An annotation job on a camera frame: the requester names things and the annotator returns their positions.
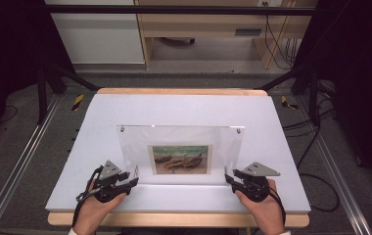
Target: clear acrylic panel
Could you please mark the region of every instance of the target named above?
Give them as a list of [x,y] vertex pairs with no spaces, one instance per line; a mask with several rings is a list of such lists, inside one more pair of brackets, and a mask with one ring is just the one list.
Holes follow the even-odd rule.
[[239,158],[244,126],[119,125],[119,144],[141,184],[223,185]]

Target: white table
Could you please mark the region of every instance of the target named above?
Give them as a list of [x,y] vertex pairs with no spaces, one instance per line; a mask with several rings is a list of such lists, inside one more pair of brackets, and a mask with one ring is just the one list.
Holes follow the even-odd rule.
[[[69,225],[75,197],[106,160],[124,165],[118,125],[245,126],[237,168],[259,162],[270,177],[289,227],[308,225],[310,207],[270,97],[254,90],[103,89],[95,95],[46,209],[49,222]],[[228,184],[138,184],[103,222],[113,226],[256,226]]]

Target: black curtain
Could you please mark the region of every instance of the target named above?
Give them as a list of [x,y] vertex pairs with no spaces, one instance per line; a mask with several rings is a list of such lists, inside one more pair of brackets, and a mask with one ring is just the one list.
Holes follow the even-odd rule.
[[[26,11],[23,9],[26,4],[45,2],[0,0],[0,117],[12,92],[37,83],[42,64],[55,62],[74,72],[51,15]],[[52,73],[48,82],[58,85],[62,81],[58,74]]]
[[[342,10],[346,2],[321,0],[319,7]],[[319,79],[334,82],[339,120],[359,159],[372,167],[372,3],[350,1],[314,56],[309,57],[326,25],[336,17],[311,20],[296,65],[309,58]]]

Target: black strap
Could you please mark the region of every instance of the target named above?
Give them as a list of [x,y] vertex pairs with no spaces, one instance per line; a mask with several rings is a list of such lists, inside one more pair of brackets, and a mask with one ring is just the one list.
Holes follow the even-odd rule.
[[[94,177],[97,173],[101,172],[102,169],[103,169],[103,167],[100,166],[100,167],[98,167],[97,169],[94,170],[94,172],[91,175],[91,178],[88,180],[88,183],[86,184],[85,191],[82,193],[82,198],[84,198],[89,193],[89,187],[91,186],[92,180],[94,179]],[[73,213],[72,227],[74,227],[76,225],[76,221],[78,220],[78,216],[79,216],[79,211],[81,210],[82,205],[83,205],[84,202],[85,202],[85,199],[78,202],[78,204],[76,205],[75,212]]]
[[286,211],[284,210],[284,206],[283,206],[283,203],[281,202],[281,198],[280,198],[280,196],[278,196],[277,191],[275,191],[272,188],[269,188],[269,189],[275,193],[275,195],[274,195],[273,193],[269,192],[269,196],[271,196],[271,198],[273,198],[275,201],[277,201],[278,206],[280,206],[281,214],[283,215],[283,224],[285,225],[286,224]]

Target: sleeve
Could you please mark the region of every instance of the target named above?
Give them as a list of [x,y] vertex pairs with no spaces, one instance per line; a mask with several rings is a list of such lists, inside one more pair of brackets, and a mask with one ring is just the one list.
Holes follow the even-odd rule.
[[70,229],[70,233],[68,235],[77,235],[74,231],[73,228]]

